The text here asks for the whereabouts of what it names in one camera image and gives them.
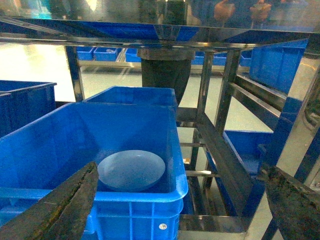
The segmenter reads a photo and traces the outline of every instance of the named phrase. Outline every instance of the stacked blue crate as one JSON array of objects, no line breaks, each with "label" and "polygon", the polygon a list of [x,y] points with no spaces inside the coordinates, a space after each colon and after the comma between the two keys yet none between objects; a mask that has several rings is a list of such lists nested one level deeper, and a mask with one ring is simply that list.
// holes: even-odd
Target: stacked blue crate
[{"label": "stacked blue crate", "polygon": [[91,46],[77,46],[76,52],[78,54],[78,59],[84,61],[92,61],[94,59],[95,49],[95,47]]},{"label": "stacked blue crate", "polygon": [[56,109],[54,82],[0,80],[0,94],[11,94],[11,130]]},{"label": "stacked blue crate", "polygon": [[121,48],[115,47],[98,47],[94,50],[93,55],[96,61],[115,62],[121,50]]},{"label": "stacked blue crate", "polygon": [[255,47],[250,78],[288,94],[307,43],[300,40]]}]

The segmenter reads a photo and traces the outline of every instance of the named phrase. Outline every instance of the crate rim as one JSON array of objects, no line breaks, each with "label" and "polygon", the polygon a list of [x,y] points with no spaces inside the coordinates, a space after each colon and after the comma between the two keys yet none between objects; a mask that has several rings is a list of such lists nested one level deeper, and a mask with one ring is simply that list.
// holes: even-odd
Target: crate rim
[{"label": "crate rim", "polygon": [[[95,101],[91,101],[92,99],[98,97],[99,95],[101,95],[101,94],[103,94],[103,93],[105,93],[105,92],[107,92],[107,91],[109,91],[109,90],[111,90],[111,89],[113,89],[113,88],[143,89],[143,91],[147,91],[147,90],[149,90],[149,89],[153,89],[153,90],[154,90],[154,89],[156,89],[156,90],[166,89],[166,90],[170,90],[172,94],[175,94],[175,90],[174,90],[173,88],[169,88],[169,87],[142,87],[142,86],[117,86],[117,85],[115,85],[115,86],[111,86],[111,87],[107,88],[106,90],[103,90],[103,91],[101,91],[101,92],[99,92],[99,93],[97,93],[97,94],[95,94],[95,95],[93,95],[93,96],[91,96],[91,97],[88,97],[87,99],[84,99],[82,102],[83,102],[83,103],[92,103],[92,104],[93,104],[93,103],[97,103],[97,104],[136,105],[136,104],[134,104],[134,103],[113,103],[113,102],[95,102]],[[164,106],[164,107],[177,107],[176,105],[178,105],[178,104],[177,104],[177,102],[175,101],[175,104],[172,105],[172,106],[170,106],[170,105],[149,105],[149,106],[157,106],[157,107],[159,107],[159,106]]]},{"label": "crate rim", "polygon": [[14,80],[0,80],[0,82],[11,82],[11,83],[15,83],[15,82],[24,82],[24,83],[37,83],[39,85],[35,85],[35,86],[27,86],[27,87],[22,87],[22,88],[17,88],[14,90],[9,90],[9,91],[1,91],[0,90],[0,94],[5,94],[5,93],[14,93],[14,92],[25,92],[25,91],[29,91],[30,89],[32,90],[36,90],[36,89],[43,89],[49,86],[55,86],[57,85],[56,82],[42,82],[42,81],[14,81]]}]

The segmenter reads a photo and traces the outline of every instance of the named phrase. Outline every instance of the blue plastic bin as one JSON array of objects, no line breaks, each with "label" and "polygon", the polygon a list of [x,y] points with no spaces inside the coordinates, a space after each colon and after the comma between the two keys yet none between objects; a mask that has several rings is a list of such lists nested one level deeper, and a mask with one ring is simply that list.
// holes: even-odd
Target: blue plastic bin
[{"label": "blue plastic bin", "polygon": [[271,142],[271,132],[225,131],[224,139],[235,150],[251,176],[257,175],[265,152],[265,145]]},{"label": "blue plastic bin", "polygon": [[288,94],[307,43],[302,40],[254,48],[250,77]]},{"label": "blue plastic bin", "polygon": [[96,61],[115,62],[121,50],[121,48],[115,47],[98,47],[93,54]]},{"label": "blue plastic bin", "polygon": [[10,122],[11,94],[0,94],[0,138],[11,130]]},{"label": "blue plastic bin", "polygon": [[[205,60],[205,53],[203,51],[197,51],[195,53],[195,58],[191,61],[191,64],[194,65],[203,65]],[[213,65],[224,66],[227,61],[226,53],[216,53],[213,58]]]},{"label": "blue plastic bin", "polygon": [[92,61],[94,59],[95,47],[91,46],[77,46],[76,52],[78,53],[79,60]]},{"label": "blue plastic bin", "polygon": [[125,61],[127,63],[141,63],[141,58],[137,56],[137,49],[128,48],[125,52]]},{"label": "blue plastic bin", "polygon": [[188,184],[172,107],[70,103],[4,136],[0,148],[1,224],[88,162],[143,150],[164,160],[160,181],[130,193],[99,182],[84,239],[176,239]]},{"label": "blue plastic bin", "polygon": [[83,102],[178,107],[175,90],[160,87],[113,86]]},{"label": "blue plastic bin", "polygon": [[216,53],[213,58],[213,65],[224,66],[224,65],[226,65],[226,61],[227,61],[227,53],[226,52]]},{"label": "blue plastic bin", "polygon": [[11,94],[11,130],[56,109],[54,82],[0,80],[0,94]]},{"label": "blue plastic bin", "polygon": [[203,65],[204,64],[204,59],[205,59],[205,53],[203,51],[196,51],[195,52],[195,57],[191,61],[191,64]]},{"label": "blue plastic bin", "polygon": [[241,53],[240,66],[242,66],[242,67],[250,67],[251,66],[251,58],[252,58],[252,50],[243,51]]}]

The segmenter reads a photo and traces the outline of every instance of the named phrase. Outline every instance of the plastic plate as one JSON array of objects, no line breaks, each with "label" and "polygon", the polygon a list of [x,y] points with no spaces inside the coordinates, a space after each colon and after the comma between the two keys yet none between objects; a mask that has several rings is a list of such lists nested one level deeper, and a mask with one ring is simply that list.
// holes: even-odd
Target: plastic plate
[{"label": "plastic plate", "polygon": [[98,165],[99,179],[117,192],[141,192],[155,185],[166,170],[158,155],[142,150],[127,150],[106,157]]}]

